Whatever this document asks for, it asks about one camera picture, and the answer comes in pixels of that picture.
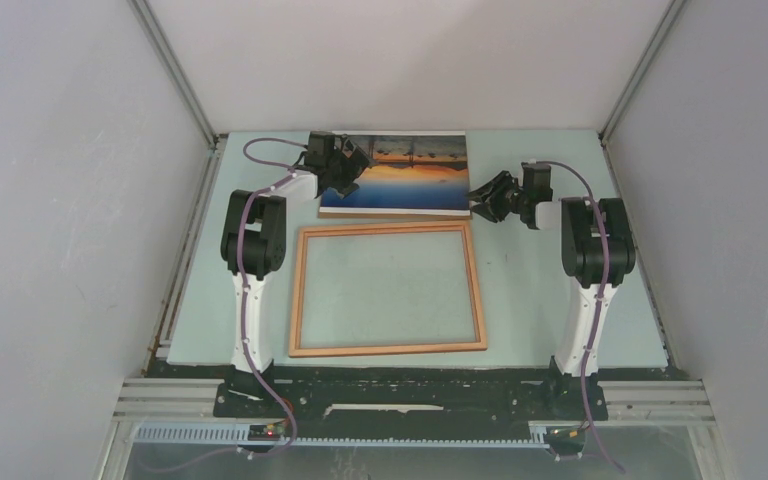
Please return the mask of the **wooden picture frame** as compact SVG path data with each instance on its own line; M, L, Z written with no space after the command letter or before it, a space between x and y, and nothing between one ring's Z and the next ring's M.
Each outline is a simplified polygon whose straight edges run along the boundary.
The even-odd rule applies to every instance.
M469 222L300 229L289 356L435 354L487 347Z

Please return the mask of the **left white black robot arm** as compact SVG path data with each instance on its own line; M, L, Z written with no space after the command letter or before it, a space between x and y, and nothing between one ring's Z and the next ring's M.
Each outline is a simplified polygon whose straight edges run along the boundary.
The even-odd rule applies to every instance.
M259 159L249 153L257 143L282 143L300 149L292 164ZM232 275L236 333L233 372L228 390L252 416L264 416L276 403L276 390L264 376L274 365L265 332L263 301L271 277L287 252L288 212L332 191L345 198L359 189L358 179L377 164L346 134L313 131L305 143L260 137L242 148L255 164L278 167L284 176L254 191L235 190L229 197L220 255Z

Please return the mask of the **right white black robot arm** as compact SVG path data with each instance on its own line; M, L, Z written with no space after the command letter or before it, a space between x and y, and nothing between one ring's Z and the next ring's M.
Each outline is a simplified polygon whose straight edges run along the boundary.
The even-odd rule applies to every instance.
M584 195L555 198L552 172L558 166L581 183ZM567 164L532 160L521 167L519 177L502 171L466 197L471 211L492 223L515 215L531 230L560 233L561 266L571 282L569 310L541 402L551 416L566 418L580 407L582 396L596 390L606 316L635 269L636 248L621 199L597 199L584 176Z

